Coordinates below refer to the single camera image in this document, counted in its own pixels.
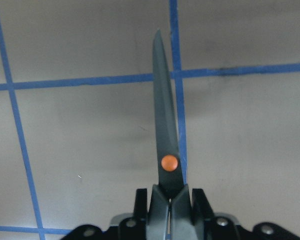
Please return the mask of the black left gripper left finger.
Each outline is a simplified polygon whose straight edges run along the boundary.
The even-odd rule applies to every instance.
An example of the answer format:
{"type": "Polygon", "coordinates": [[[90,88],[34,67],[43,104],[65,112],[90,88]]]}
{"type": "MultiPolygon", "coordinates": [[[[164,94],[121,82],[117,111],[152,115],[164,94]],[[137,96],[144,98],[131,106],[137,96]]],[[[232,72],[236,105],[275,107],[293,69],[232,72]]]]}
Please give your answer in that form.
{"type": "Polygon", "coordinates": [[[63,237],[64,240],[145,240],[147,220],[147,189],[136,190],[132,216],[122,219],[107,231],[91,224],[76,227],[63,237]]]}

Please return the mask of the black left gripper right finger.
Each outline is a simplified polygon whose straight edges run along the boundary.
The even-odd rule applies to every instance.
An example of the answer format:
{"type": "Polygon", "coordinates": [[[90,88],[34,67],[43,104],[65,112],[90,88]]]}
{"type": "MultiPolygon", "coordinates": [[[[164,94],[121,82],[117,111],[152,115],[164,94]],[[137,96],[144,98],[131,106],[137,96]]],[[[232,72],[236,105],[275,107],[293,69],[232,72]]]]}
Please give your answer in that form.
{"type": "Polygon", "coordinates": [[[256,224],[251,231],[233,217],[216,215],[200,188],[192,190],[192,219],[200,240],[300,240],[300,236],[273,222],[256,224]]]}

